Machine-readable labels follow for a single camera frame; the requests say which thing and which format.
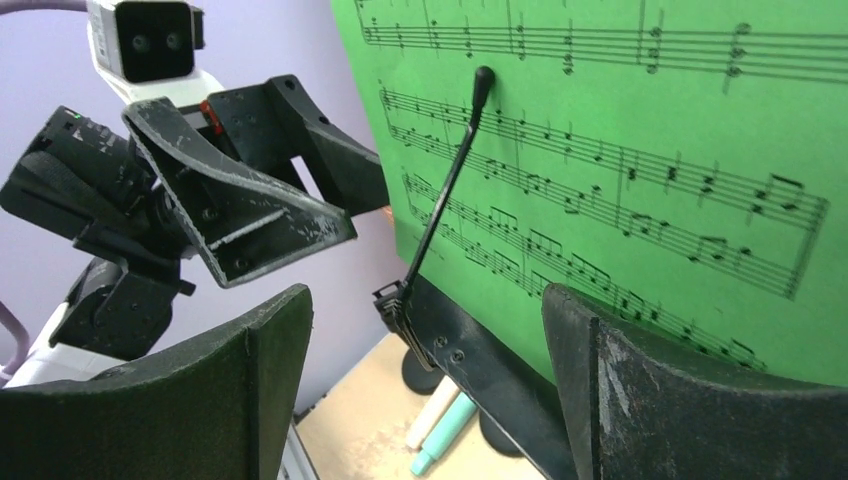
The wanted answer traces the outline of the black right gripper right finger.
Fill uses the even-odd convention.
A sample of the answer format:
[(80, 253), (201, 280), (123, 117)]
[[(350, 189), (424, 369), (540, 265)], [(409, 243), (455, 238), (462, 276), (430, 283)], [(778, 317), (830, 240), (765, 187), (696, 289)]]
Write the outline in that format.
[(847, 391), (757, 372), (552, 283), (545, 339), (581, 479), (843, 479)]

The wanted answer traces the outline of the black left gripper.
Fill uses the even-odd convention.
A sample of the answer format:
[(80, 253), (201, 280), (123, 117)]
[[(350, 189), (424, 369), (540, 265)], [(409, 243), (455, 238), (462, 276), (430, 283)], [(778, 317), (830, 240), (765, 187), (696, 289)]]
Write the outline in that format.
[(197, 253), (222, 288), (356, 238), (344, 210), (223, 153), (170, 99), (129, 104), (122, 119), (145, 158), (134, 140), (58, 106), (2, 186), (2, 209), (72, 241), (98, 227), (104, 248)]

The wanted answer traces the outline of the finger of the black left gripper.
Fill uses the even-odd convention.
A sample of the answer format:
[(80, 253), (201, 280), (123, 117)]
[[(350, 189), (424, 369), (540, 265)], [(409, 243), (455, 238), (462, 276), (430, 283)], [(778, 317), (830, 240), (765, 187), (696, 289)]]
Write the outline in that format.
[(213, 93), (205, 115), (224, 151), (257, 171), (304, 190), (299, 157), (323, 199), (350, 215), (389, 205), (379, 156), (332, 124), (294, 75)]

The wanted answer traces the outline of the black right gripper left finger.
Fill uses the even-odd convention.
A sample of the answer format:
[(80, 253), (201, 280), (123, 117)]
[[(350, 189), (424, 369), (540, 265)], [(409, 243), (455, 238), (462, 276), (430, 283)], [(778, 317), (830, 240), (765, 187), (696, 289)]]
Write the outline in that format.
[(274, 479), (313, 324), (296, 284), (86, 381), (1, 393), (5, 479)]

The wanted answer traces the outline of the black music stand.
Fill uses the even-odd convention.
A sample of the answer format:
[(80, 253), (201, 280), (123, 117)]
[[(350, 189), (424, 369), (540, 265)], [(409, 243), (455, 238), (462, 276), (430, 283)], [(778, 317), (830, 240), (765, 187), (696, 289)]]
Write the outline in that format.
[(553, 276), (525, 254), (529, 225), (505, 200), (504, 163), (487, 147), (495, 85), (495, 72), (479, 66), (446, 101), (396, 82), (379, 89), (399, 250), (416, 267), (405, 320), (432, 363), (545, 478), (573, 479), (540, 313)]

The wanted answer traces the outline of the mint green toy microphone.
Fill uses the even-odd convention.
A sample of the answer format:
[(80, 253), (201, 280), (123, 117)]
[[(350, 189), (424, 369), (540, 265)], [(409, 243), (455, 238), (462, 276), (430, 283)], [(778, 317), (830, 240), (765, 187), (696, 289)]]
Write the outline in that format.
[(475, 402), (460, 393), (424, 440), (413, 460), (410, 471), (422, 477), (453, 445), (477, 410)]

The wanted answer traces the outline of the green sheet music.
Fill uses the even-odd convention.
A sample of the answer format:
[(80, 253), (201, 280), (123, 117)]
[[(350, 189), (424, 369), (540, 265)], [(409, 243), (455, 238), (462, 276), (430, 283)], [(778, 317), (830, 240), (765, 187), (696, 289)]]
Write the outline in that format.
[(380, 157), (382, 86), (446, 101), (495, 72), (487, 147), (549, 284), (697, 352), (846, 384), (845, 2), (331, 7)]

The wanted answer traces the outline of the pink toy microphone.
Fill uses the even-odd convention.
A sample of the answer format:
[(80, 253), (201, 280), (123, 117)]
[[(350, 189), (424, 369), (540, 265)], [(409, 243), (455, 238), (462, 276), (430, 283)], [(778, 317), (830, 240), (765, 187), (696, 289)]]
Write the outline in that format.
[(411, 423), (405, 437), (405, 446), (417, 451), (434, 429), (442, 416), (450, 408), (460, 393), (459, 387), (448, 377), (444, 377), (418, 416)]

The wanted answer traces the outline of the black round microphone stand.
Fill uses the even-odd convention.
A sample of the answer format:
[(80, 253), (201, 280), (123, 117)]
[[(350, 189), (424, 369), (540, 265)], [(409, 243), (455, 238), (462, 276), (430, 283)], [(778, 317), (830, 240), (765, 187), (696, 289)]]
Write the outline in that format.
[(408, 349), (401, 363), (401, 378), (404, 385), (415, 394), (429, 396), (439, 386), (444, 374), (438, 369), (426, 370)]

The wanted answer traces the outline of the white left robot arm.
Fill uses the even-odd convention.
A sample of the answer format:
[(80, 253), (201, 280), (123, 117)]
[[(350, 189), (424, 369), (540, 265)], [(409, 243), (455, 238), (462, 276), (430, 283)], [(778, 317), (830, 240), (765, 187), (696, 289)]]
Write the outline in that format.
[(87, 380), (147, 355), (199, 257), (233, 288), (352, 240), (385, 207), (378, 155), (297, 77), (222, 89), (208, 74), (122, 90), (120, 136), (59, 107), (1, 190), (2, 208), (91, 255), (8, 385)]

